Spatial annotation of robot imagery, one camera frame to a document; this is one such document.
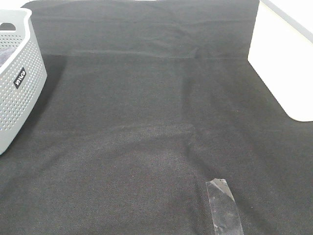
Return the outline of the grey towel in basket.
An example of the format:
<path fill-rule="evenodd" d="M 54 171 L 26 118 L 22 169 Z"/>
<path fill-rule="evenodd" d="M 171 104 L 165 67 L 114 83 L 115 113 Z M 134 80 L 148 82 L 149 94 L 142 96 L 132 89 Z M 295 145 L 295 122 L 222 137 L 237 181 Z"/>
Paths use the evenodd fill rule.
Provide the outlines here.
<path fill-rule="evenodd" d="M 15 48 L 6 47 L 0 49 L 0 72 L 3 73 L 15 58 Z"/>

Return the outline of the black table cloth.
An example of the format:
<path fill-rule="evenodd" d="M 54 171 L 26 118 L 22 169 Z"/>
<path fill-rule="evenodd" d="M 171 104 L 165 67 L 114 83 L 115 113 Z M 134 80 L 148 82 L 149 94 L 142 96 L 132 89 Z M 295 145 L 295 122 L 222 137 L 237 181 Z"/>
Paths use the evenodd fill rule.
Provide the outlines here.
<path fill-rule="evenodd" d="M 313 126 L 247 61 L 256 0 L 25 5 L 47 71 L 0 158 L 3 235 L 212 235 L 225 179 L 246 235 L 313 232 Z"/>

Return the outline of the clear adhesive tape strip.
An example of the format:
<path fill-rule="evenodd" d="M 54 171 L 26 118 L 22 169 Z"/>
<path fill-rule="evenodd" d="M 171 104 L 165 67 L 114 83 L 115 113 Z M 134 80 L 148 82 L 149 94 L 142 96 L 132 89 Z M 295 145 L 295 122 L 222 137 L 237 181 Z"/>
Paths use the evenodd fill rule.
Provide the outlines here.
<path fill-rule="evenodd" d="M 212 222 L 217 235 L 244 235 L 239 212 L 225 179 L 206 182 Z"/>

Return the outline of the grey perforated laundry basket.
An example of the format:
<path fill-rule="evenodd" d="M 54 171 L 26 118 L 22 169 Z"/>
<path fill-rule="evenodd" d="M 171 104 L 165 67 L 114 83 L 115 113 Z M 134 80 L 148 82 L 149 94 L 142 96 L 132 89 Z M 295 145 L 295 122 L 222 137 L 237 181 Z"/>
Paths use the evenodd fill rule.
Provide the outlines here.
<path fill-rule="evenodd" d="M 27 8 L 1 9 L 0 48 L 14 47 L 15 58 L 0 73 L 0 151 L 4 153 L 27 120 L 47 78 L 42 54 Z"/>

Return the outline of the white plastic storage bin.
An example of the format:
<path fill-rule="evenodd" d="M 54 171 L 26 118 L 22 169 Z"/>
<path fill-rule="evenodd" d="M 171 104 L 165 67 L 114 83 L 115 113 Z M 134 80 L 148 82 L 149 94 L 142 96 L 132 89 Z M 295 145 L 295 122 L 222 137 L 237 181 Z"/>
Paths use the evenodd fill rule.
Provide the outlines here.
<path fill-rule="evenodd" d="M 312 121 L 311 0 L 261 0 L 247 59 L 290 118 Z"/>

